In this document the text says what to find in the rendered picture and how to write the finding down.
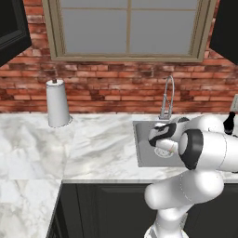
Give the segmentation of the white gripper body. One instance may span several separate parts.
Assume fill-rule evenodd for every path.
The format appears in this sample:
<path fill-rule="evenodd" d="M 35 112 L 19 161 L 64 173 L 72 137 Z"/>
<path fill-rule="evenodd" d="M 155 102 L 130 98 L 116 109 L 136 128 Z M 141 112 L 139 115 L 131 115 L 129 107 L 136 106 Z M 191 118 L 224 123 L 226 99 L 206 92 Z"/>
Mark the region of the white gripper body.
<path fill-rule="evenodd" d="M 157 141 L 157 147 L 168 152 L 178 153 L 179 145 L 170 139 L 161 139 Z"/>

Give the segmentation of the grey steel sink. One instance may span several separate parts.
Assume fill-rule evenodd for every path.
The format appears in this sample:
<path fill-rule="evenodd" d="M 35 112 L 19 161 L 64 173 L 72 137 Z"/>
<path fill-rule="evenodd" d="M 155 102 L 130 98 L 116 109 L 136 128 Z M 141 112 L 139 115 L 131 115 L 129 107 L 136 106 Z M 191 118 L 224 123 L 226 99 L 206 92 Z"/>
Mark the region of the grey steel sink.
<path fill-rule="evenodd" d="M 172 120 L 134 121 L 133 129 L 139 167 L 184 167 L 184 164 L 177 153 L 168 152 L 158 147 L 151 146 L 148 137 L 150 131 L 155 126 L 177 123 L 179 126 L 184 127 L 189 121 L 189 118 L 183 116 L 176 117 Z M 181 130 L 179 130 L 176 136 L 170 140 L 178 143 L 180 137 Z"/>

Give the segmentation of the large black bottle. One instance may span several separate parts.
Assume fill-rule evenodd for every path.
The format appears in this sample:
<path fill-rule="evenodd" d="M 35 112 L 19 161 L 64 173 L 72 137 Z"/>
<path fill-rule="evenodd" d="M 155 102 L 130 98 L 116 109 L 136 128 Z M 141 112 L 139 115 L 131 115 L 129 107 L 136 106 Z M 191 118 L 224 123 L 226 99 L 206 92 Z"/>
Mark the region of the large black bottle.
<path fill-rule="evenodd" d="M 227 135 L 231 135 L 234 129 L 234 117 L 235 112 L 230 112 L 228 118 L 223 122 L 224 132 Z"/>

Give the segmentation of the silver spring tap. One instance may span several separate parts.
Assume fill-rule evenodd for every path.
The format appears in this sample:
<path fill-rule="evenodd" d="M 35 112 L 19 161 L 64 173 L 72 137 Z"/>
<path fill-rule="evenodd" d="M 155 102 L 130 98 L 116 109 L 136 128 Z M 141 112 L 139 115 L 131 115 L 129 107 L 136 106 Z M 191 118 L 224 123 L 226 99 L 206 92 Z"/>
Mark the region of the silver spring tap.
<path fill-rule="evenodd" d="M 168 97 L 167 97 L 168 82 L 171 82 L 171 85 L 172 85 L 171 99 L 168 99 Z M 160 120 L 169 120 L 170 119 L 170 117 L 172 115 L 172 110 L 173 110 L 174 95 L 175 95 L 174 78 L 173 78 L 172 75 L 169 75 L 166 78 L 166 81 L 165 81 L 165 92 L 164 92 L 164 95 L 163 95 L 161 112 L 160 112 L 160 115 L 159 115 Z"/>

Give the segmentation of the black cupboard door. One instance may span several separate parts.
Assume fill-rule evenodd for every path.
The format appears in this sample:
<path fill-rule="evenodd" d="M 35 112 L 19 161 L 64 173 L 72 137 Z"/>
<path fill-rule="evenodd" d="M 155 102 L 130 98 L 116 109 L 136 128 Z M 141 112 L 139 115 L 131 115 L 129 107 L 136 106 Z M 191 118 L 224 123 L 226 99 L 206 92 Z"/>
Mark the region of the black cupboard door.
<path fill-rule="evenodd" d="M 78 184 L 85 238 L 143 238 L 156 212 L 145 203 L 146 184 Z"/>
<path fill-rule="evenodd" d="M 184 231 L 189 238 L 238 238 L 238 183 L 226 183 L 219 197 L 194 205 Z"/>

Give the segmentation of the white paper towel roll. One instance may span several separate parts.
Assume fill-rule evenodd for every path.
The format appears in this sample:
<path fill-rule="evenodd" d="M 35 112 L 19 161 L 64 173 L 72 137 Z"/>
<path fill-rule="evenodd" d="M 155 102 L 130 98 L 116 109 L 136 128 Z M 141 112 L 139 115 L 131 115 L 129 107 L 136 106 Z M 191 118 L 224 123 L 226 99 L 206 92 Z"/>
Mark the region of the white paper towel roll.
<path fill-rule="evenodd" d="M 55 79 L 46 82 L 46 105 L 49 126 L 66 126 L 72 121 L 63 80 Z"/>

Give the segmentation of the beige framed window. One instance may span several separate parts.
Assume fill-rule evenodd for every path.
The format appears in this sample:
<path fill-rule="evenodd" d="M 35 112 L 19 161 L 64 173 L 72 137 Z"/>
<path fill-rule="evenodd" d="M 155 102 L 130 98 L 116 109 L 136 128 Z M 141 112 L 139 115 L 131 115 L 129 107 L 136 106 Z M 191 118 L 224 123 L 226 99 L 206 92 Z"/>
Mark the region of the beige framed window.
<path fill-rule="evenodd" d="M 217 0 L 42 0 L 50 56 L 201 62 Z"/>

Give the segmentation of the black corner cupboard panel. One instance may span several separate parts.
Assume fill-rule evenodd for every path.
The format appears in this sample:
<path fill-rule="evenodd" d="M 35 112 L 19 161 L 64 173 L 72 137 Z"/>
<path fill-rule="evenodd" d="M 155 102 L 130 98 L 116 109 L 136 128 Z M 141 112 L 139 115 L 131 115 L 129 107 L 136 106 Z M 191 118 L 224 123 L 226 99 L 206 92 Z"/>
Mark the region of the black corner cupboard panel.
<path fill-rule="evenodd" d="M 62 183 L 53 209 L 46 238 L 79 238 L 77 229 L 76 189 L 73 184 Z"/>

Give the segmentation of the pale wall socket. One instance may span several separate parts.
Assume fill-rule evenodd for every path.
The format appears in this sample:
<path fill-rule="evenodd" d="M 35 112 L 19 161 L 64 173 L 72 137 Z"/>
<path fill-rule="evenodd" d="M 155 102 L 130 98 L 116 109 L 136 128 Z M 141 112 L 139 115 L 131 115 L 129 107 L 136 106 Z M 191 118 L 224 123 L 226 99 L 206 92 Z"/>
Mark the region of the pale wall socket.
<path fill-rule="evenodd" d="M 234 95 L 234 98 L 231 104 L 231 112 L 238 112 L 238 94 Z"/>

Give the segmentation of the black wall cupboard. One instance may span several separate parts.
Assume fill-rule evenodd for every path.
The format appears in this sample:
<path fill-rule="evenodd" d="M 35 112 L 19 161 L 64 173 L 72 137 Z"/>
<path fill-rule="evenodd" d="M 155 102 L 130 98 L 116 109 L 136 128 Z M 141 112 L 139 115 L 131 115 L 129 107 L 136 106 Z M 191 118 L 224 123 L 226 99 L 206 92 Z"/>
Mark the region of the black wall cupboard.
<path fill-rule="evenodd" d="M 209 47 L 238 65 L 238 0 L 220 0 Z"/>
<path fill-rule="evenodd" d="M 0 0 L 0 67 L 31 45 L 23 0 Z"/>

